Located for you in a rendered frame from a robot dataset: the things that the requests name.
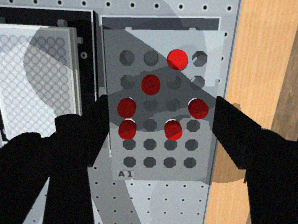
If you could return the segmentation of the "grey block with round holes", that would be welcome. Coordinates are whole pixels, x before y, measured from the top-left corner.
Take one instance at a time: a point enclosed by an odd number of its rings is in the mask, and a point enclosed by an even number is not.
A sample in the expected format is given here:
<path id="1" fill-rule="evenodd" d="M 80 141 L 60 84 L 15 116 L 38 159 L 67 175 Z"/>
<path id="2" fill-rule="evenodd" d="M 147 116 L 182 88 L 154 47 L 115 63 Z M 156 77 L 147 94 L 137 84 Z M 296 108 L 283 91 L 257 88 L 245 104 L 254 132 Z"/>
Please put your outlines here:
<path id="1" fill-rule="evenodd" d="M 206 181 L 224 36 L 214 30 L 104 29 L 113 180 Z M 188 56 L 181 70 L 167 63 L 174 49 Z M 141 87 L 150 74 L 160 80 L 155 95 Z M 117 112 L 124 98 L 136 103 L 131 118 Z M 191 116 L 192 99 L 207 104 L 205 118 Z M 125 119 L 137 126 L 130 140 L 118 134 Z M 182 127 L 178 140 L 165 135 L 169 119 Z"/>

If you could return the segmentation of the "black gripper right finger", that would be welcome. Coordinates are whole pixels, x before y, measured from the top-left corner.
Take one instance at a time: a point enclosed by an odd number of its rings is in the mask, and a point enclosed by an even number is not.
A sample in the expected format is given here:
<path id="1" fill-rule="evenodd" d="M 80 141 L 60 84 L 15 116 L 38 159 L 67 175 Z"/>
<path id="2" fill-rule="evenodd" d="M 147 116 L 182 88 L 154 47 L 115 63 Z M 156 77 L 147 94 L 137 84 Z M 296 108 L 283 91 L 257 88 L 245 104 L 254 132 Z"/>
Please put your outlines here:
<path id="1" fill-rule="evenodd" d="M 246 170 L 251 224 L 298 224 L 298 140 L 262 128 L 221 96 L 212 132 Z"/>

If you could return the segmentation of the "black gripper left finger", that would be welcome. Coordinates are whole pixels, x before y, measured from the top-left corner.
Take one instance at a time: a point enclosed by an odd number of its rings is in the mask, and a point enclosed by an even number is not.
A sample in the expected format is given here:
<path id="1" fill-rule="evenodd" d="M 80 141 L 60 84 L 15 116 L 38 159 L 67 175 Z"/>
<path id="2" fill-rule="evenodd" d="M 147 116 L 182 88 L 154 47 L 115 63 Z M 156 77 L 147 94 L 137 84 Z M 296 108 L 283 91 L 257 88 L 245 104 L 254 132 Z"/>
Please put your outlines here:
<path id="1" fill-rule="evenodd" d="M 42 224 L 95 224 L 87 167 L 110 131 L 108 95 L 54 121 L 51 136 L 25 132 L 0 148 L 0 224 L 23 224 L 48 177 Z"/>

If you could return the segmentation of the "black rectangular frame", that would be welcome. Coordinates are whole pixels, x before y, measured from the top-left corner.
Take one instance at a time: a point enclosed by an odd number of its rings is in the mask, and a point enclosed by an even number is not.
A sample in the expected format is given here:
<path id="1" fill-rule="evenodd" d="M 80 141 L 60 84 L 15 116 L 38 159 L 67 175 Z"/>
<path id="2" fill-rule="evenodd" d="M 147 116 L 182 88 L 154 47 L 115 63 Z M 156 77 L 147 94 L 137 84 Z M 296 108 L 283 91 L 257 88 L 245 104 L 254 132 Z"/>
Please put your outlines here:
<path id="1" fill-rule="evenodd" d="M 0 5 L 0 24 L 76 28 L 82 114 L 99 98 L 94 10 Z"/>

